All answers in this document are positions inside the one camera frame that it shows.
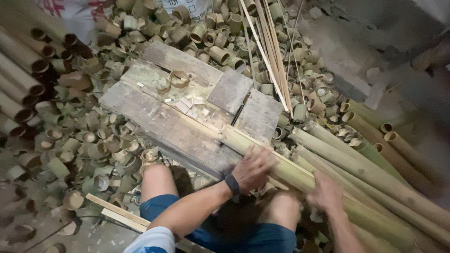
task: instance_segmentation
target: wristwatch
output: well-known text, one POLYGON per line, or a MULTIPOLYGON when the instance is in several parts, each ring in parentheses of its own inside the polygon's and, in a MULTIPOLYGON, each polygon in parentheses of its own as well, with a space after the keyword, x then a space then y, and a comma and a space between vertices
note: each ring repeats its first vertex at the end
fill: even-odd
POLYGON ((236 181, 236 179, 231 173, 228 173, 225 176, 225 183, 228 185, 231 192, 233 193, 233 197, 240 195, 241 189, 239 188, 239 183, 236 181))

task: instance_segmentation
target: person's right hand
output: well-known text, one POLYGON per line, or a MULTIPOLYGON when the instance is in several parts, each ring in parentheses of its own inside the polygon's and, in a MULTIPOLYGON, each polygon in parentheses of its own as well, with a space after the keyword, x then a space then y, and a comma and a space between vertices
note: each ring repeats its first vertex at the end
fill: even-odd
POLYGON ((321 209, 328 215, 335 212, 343 212, 342 187, 320 171, 315 171, 313 174, 315 188, 306 196, 308 203, 315 208, 321 209))
POLYGON ((277 160, 272 151, 265 147, 251 145, 244 158, 231 173, 239 184, 241 194, 249 194, 251 190, 263 187, 268 181, 267 172, 277 160))

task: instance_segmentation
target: leg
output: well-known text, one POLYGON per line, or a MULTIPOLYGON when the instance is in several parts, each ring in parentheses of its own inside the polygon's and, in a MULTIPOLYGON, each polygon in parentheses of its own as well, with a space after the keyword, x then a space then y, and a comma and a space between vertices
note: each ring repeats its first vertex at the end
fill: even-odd
POLYGON ((178 196, 172 172, 161 164, 148 165, 142 179, 141 202, 165 194, 178 196))
POLYGON ((142 179, 140 216, 153 221, 178 199, 170 169, 161 164, 148 165, 142 179))
POLYGON ((278 191, 262 211, 258 223, 277 224, 295 232, 300 218, 300 202, 289 191, 278 191))

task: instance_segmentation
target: thin wooden stick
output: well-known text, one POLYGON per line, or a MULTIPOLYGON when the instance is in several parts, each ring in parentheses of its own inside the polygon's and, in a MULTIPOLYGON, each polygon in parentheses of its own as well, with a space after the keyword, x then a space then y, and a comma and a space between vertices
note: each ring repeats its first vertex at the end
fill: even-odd
MULTIPOLYGON (((242 6, 245 6, 244 1, 243 0, 239 0, 242 4, 242 6)), ((252 30, 253 34, 255 35, 255 40, 256 40, 256 44, 258 45, 258 48, 261 52, 262 55, 262 59, 264 60, 265 65, 267 66, 267 70, 269 71, 269 75, 270 77, 274 80, 274 86, 275 86, 275 90, 278 94, 281 94, 280 88, 278 87, 278 83, 276 83, 275 81, 275 76, 274 73, 272 72, 272 68, 270 67, 269 61, 267 60, 267 57, 262 49, 261 43, 259 42, 259 38, 256 34, 255 28, 253 27, 252 21, 250 20, 250 15, 248 14, 247 9, 243 8, 244 12, 245 12, 245 17, 247 18, 248 24, 250 26, 250 29, 252 30)), ((286 105, 286 101, 284 100, 283 96, 280 95, 280 100, 281 100, 281 104, 284 107, 284 110, 286 112, 289 111, 287 105, 286 105)))

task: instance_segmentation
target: wooden board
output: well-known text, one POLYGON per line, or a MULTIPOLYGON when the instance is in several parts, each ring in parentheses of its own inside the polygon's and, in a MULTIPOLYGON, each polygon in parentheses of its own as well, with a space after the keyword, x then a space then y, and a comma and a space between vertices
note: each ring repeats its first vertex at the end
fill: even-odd
POLYGON ((156 145, 211 175, 227 171, 241 158, 228 147, 219 146, 218 132, 123 81, 113 85, 99 102, 141 126, 156 145))
POLYGON ((207 101, 236 115, 252 85, 252 79, 228 68, 208 96, 207 101))
POLYGON ((252 88, 234 127, 269 145, 282 110, 280 102, 252 88))
POLYGON ((196 104, 191 108, 197 114, 197 117, 193 119, 214 131, 219 131, 224 125, 231 123, 233 120, 232 115, 206 101, 206 98, 213 91, 214 87, 203 87, 192 82, 186 88, 178 89, 172 87, 169 92, 161 94, 158 92, 157 86, 160 82, 166 82, 166 78, 168 77, 169 73, 155 64, 145 60, 138 60, 121 77, 121 80, 132 84, 134 87, 141 89, 142 92, 151 95, 178 111, 180 110, 175 106, 175 103, 182 97, 192 96, 203 98, 204 104, 196 104), (172 99, 173 101, 165 102, 166 99, 172 99), (207 116, 202 114, 203 109, 209 111, 207 116))
POLYGON ((141 57, 169 71, 184 70, 193 75, 192 81, 203 87, 214 87, 223 72, 160 41, 146 44, 141 57))

